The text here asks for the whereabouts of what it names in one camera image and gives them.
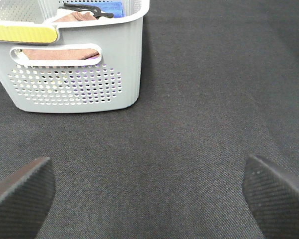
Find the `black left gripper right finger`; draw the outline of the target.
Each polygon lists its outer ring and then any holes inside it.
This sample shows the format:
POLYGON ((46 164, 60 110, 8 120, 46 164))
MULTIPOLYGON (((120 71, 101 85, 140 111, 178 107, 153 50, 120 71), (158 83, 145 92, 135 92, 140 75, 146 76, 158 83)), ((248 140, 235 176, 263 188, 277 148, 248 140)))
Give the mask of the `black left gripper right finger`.
POLYGON ((242 192, 267 239, 299 239, 299 177, 265 157, 250 155, 242 192))

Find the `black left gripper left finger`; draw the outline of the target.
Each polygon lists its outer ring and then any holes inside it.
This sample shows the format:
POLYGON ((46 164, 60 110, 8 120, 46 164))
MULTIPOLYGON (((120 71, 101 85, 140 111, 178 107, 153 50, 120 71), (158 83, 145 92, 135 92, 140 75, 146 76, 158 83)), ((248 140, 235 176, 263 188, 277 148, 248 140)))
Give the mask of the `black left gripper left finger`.
POLYGON ((0 239, 34 239, 54 200, 49 157, 37 158, 0 182, 0 239))

